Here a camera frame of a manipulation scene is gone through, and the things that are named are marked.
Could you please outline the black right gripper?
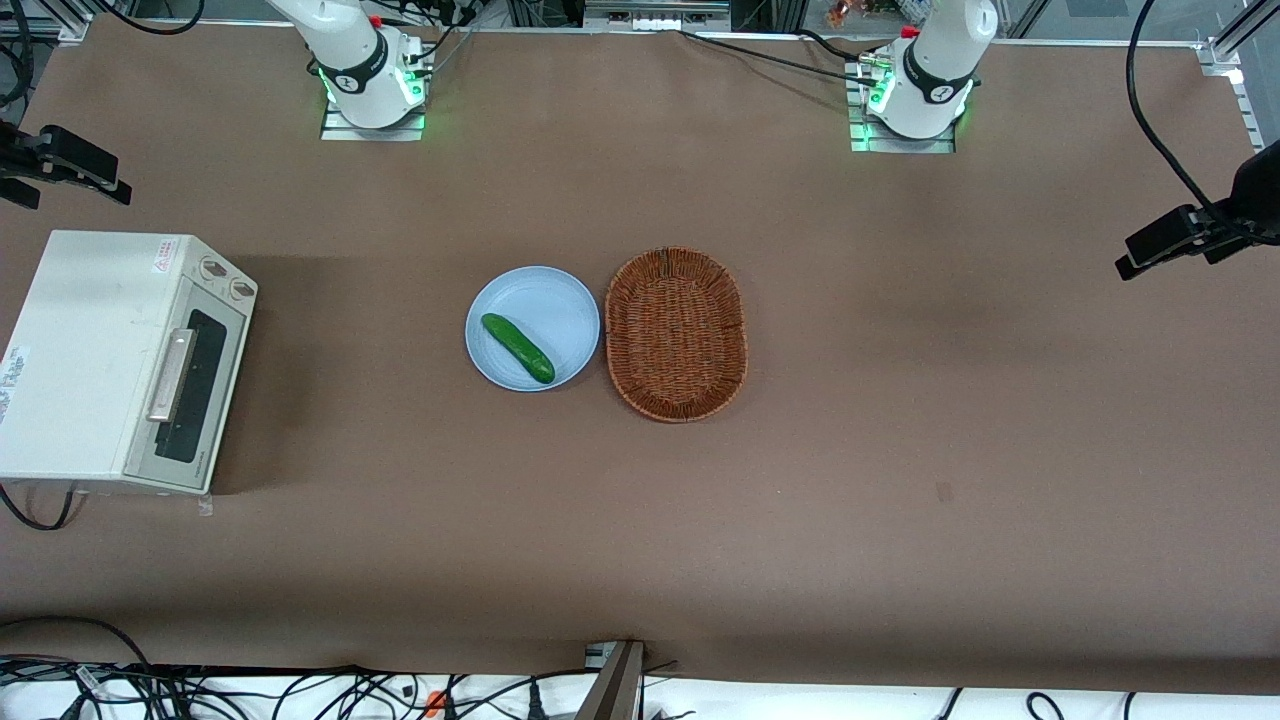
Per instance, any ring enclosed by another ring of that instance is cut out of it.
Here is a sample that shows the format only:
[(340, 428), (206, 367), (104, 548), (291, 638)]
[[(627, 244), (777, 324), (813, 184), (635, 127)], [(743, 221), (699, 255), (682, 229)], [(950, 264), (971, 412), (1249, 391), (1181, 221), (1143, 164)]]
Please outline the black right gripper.
[(132, 187), (119, 178), (115, 155), (60, 126), (45, 126), (37, 135), (29, 135), (10, 122), (1, 123), (3, 200), (28, 210), (38, 209), (41, 192), (24, 179), (47, 179), (38, 151), (45, 143), (49, 145), (47, 177), (51, 182), (78, 184), (120, 205), (131, 205)]

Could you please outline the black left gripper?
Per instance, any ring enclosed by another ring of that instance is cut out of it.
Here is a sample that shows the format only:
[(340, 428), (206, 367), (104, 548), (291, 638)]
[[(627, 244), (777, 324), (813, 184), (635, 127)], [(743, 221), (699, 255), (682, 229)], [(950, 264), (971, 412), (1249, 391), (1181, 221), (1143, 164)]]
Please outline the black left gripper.
[(1216, 264), (1245, 249), (1279, 246), (1279, 142), (1242, 163), (1229, 196), (1204, 206), (1203, 213), (1202, 238), (1197, 210), (1189, 204), (1125, 238), (1126, 251), (1115, 261), (1121, 281), (1179, 258), (1201, 255)]

